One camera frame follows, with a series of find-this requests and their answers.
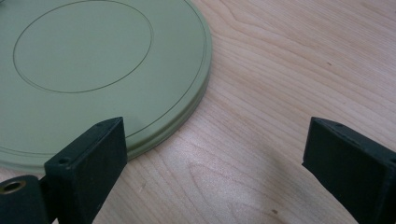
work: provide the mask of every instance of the green disc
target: green disc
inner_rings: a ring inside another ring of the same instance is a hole
[[[115,117],[130,159],[150,150],[199,104],[211,54],[188,0],[0,2],[0,165],[43,172]]]

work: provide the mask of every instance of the screw hole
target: screw hole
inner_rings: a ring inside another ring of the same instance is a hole
[[[61,165],[65,165],[65,164],[67,164],[69,162],[70,162],[70,158],[61,158],[59,160],[59,164],[61,164]]]
[[[0,187],[0,194],[13,193],[15,191],[22,189],[23,187],[25,187],[25,185],[26,182],[23,180],[8,183],[7,185]]]

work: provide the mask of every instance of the circular plate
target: circular plate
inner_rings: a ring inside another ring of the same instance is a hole
[[[128,157],[155,147],[205,93],[207,24],[187,0],[0,3],[0,164],[43,164],[123,117]]]

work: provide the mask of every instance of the wooden table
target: wooden table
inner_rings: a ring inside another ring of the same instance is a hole
[[[356,223],[304,145],[315,116],[396,149],[396,1],[192,2],[213,36],[206,95],[129,162],[94,223]]]

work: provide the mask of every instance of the black block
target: black block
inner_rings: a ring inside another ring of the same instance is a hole
[[[0,183],[0,223],[49,223],[37,177],[23,175]]]
[[[303,166],[359,223],[395,223],[395,152],[340,123],[312,118]]]
[[[122,118],[97,123],[45,163],[60,223],[92,223],[127,162]]]

